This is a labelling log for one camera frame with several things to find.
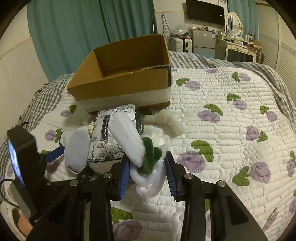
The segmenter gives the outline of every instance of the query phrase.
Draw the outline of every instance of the silver bolt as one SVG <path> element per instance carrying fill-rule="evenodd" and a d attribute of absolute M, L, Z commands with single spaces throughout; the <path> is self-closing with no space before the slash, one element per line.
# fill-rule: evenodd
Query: silver bolt
<path fill-rule="evenodd" d="M 217 183 L 218 183 L 218 186 L 219 187 L 222 187 L 223 188 L 223 187 L 226 186 L 226 182 L 224 182 L 224 181 L 218 181 Z"/>
<path fill-rule="evenodd" d="M 77 181 L 77 180 L 72 180 L 72 181 L 70 182 L 70 185 L 71 185 L 72 187 L 75 187 L 75 186 L 78 185 L 78 181 Z"/>
<path fill-rule="evenodd" d="M 104 178 L 111 178 L 111 177 L 112 177 L 112 173 L 110 173 L 110 172 L 105 172 L 105 173 L 103 174 L 103 177 L 104 177 Z"/>
<path fill-rule="evenodd" d="M 185 173 L 185 174 L 184 174 L 184 177 L 185 177 L 186 179 L 192 179 L 192 178 L 193 178 L 193 175 L 192 175 L 191 173 Z"/>

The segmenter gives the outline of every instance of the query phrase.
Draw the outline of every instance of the teal curtain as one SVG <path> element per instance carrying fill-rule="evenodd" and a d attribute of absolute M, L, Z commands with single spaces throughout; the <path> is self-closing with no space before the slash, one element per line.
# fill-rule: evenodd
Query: teal curtain
<path fill-rule="evenodd" d="M 254 40 L 259 40 L 258 12 L 255 0 L 228 0 L 228 11 L 235 12 L 243 22 L 245 34 L 250 32 Z"/>
<path fill-rule="evenodd" d="M 113 41 L 151 34 L 152 0 L 31 0 L 28 25 L 49 82 Z"/>

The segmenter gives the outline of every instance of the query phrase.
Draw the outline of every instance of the gingham bed sheet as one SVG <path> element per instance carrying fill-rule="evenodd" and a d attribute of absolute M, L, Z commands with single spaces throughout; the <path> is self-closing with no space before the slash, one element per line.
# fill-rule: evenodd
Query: gingham bed sheet
<path fill-rule="evenodd" d="M 192 69 L 208 69 L 217 67 L 240 67 L 255 72 L 262 77 L 271 87 L 276 103 L 280 111 L 290 120 L 291 127 L 296 133 L 296 107 L 292 102 L 287 86 L 282 78 L 272 68 L 262 64 L 254 64 L 249 62 L 232 62 L 229 63 L 219 59 L 208 59 L 198 54 L 170 52 L 172 68 L 192 68 Z M 66 87 L 68 81 L 74 74 L 61 75 L 54 82 L 48 84 L 42 92 L 35 95 L 30 106 L 22 115 L 21 122 L 29 122 L 28 131 L 34 129 L 48 112 L 55 109 L 62 98 L 62 91 Z M 9 152 L 7 148 L 7 138 L 5 138 L 0 146 L 0 180 L 4 178 L 5 169 L 9 162 Z"/>

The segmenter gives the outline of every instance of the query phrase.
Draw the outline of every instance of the wall-mounted tv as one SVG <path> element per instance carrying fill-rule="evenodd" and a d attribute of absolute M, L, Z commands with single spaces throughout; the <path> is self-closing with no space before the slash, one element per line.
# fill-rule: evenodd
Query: wall-mounted tv
<path fill-rule="evenodd" d="M 187 18 L 224 25 L 224 8 L 215 4 L 186 0 Z"/>

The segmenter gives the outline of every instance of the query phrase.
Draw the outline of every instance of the white quilt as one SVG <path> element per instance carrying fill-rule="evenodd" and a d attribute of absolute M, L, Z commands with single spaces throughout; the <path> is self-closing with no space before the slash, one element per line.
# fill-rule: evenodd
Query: white quilt
<path fill-rule="evenodd" d="M 186 133 L 175 137 L 170 127 L 145 128 L 171 143 L 175 161 L 188 172 L 204 181 L 227 182 L 267 238 L 276 240 L 296 212 L 296 142 L 270 88 L 253 72 L 239 68 L 173 69 L 172 79 L 169 109 L 185 123 Z M 75 100 L 65 90 L 57 108 L 32 131 L 39 151 L 58 147 L 57 129 L 74 131 L 81 126 L 87 113 L 73 105 Z M 56 172 L 50 171 L 46 177 L 52 181 L 74 177 L 64 161 Z M 112 206 L 132 214 L 129 229 L 134 236 L 121 232 L 118 224 L 115 235 L 123 240 L 179 241 L 184 205 L 173 200 L 167 182 L 152 199 L 140 198 L 131 186 Z"/>

